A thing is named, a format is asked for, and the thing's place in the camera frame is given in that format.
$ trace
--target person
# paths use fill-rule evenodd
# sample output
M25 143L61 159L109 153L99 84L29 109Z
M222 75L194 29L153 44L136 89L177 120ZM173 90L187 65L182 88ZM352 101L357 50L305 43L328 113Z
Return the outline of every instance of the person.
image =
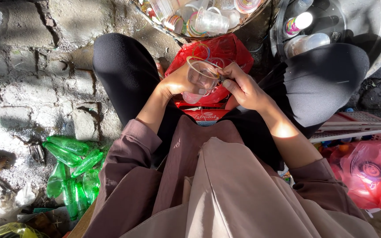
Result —
M93 69L126 126L83 237L378 237L307 139L368 68L348 44L292 57L258 84L232 63L219 73L239 106L200 127L172 101L206 92L187 80L187 64L160 81L138 41L100 36ZM293 189L278 176L283 162Z

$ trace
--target shirt sleeve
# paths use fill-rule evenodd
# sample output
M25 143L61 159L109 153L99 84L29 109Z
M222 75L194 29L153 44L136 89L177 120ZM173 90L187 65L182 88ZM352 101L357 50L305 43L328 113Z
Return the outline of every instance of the shirt sleeve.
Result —
M293 188L304 199L316 202L321 208L342 212L366 221L359 208L347 195L348 188L336 180L326 159L297 169L290 169L295 185Z
M155 132L142 122L135 119L129 121L120 138L111 146L99 172L101 184L93 218L126 174L138 166L151 167L151 154L161 142Z

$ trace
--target yellow plastic bag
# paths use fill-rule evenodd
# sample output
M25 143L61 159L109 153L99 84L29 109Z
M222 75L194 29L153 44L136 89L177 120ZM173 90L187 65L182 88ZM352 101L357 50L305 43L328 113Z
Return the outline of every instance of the yellow plastic bag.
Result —
M20 238L48 238L44 233L41 233L26 224L12 222L0 226L0 236L5 235L9 232L13 232L17 235L20 235Z

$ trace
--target black pants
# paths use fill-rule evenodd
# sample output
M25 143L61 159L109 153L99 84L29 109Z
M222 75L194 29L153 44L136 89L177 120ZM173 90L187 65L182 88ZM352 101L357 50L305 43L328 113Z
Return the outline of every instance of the black pants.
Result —
M282 62L259 82L296 127L310 138L344 106L369 68L367 54L348 44L330 44ZM134 119L160 82L150 53L137 40L119 33L100 36L93 47L93 70L101 80L123 125ZM154 165L167 155L179 118L185 113L171 100L158 136L162 144ZM242 106L221 120L230 120L245 145L274 170L281 156L262 117Z

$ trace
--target cobblestone ground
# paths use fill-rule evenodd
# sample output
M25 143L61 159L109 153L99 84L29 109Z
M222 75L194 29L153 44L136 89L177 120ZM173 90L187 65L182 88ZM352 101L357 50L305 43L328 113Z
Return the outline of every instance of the cobblestone ground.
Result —
M251 73L258 77L273 66L268 40L263 39L277 2L236 32L252 51ZM70 136L108 149L122 125L92 72L93 41L104 33L123 33L168 62L179 46L125 0L3 0L0 10L0 152L11 158L0 178L15 191L26 182L40 187L35 206L51 207L54 201L42 195L55 158L48 154L46 167L37 164L12 135L25 140ZM381 116L381 71L348 105Z

